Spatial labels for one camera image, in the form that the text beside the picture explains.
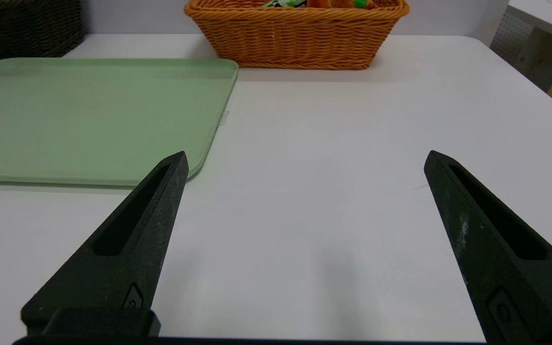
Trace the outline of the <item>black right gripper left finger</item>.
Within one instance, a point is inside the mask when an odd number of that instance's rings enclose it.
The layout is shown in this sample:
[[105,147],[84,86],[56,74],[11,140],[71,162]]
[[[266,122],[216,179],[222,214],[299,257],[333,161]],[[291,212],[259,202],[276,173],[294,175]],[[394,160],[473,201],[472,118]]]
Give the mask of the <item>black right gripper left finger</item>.
[[156,336],[151,310],[188,175],[166,157],[22,307],[29,336]]

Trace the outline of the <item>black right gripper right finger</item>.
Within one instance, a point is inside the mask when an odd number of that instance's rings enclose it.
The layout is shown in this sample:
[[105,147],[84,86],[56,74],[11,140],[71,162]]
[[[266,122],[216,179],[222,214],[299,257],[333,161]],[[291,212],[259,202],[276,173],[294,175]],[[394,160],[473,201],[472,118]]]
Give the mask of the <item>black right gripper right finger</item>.
[[424,172],[486,342],[552,345],[552,245],[455,159]]

